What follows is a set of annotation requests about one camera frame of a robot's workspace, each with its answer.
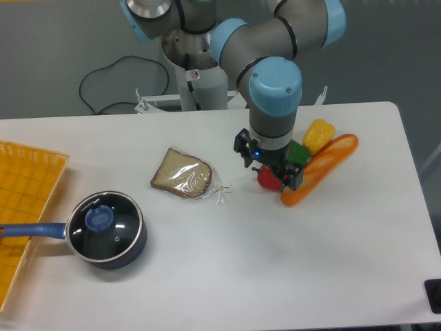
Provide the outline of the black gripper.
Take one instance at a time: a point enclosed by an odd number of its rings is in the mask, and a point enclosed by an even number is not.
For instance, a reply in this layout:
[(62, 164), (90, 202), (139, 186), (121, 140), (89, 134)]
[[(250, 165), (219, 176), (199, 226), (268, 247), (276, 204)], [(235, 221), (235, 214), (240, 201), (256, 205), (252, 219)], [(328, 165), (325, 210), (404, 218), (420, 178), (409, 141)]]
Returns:
[(288, 164), (290, 142), (284, 141), (281, 147), (268, 147), (262, 142), (262, 139), (251, 139), (249, 131), (243, 128), (234, 138), (234, 152), (242, 157), (246, 168), (257, 162), (267, 166), (277, 177), (282, 177), (281, 192), (286, 189), (297, 191), (303, 183), (304, 168)]

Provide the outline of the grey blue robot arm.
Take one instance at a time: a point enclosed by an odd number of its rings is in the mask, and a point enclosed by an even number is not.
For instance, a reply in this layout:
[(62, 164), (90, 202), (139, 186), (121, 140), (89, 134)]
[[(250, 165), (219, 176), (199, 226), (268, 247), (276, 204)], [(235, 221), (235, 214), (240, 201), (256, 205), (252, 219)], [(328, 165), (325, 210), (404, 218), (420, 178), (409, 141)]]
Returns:
[(249, 127), (235, 138), (245, 165), (269, 168), (281, 188), (298, 189), (303, 168), (288, 161), (302, 98), (302, 75), (294, 59), (323, 48), (345, 33), (339, 1), (270, 1), (273, 16), (251, 27), (241, 19), (218, 22), (214, 1), (122, 1), (132, 31), (152, 40), (175, 30), (205, 37), (214, 62), (233, 81), (249, 107)]

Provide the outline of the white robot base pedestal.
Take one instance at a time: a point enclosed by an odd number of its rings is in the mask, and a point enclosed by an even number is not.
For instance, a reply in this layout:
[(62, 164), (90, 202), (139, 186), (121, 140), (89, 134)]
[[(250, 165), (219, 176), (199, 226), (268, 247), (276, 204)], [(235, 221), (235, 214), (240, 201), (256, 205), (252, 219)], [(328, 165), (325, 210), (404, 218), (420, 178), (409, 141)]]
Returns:
[(174, 66), (183, 111), (227, 108), (228, 78), (210, 48), (214, 30), (190, 34), (173, 30), (162, 38), (162, 49)]

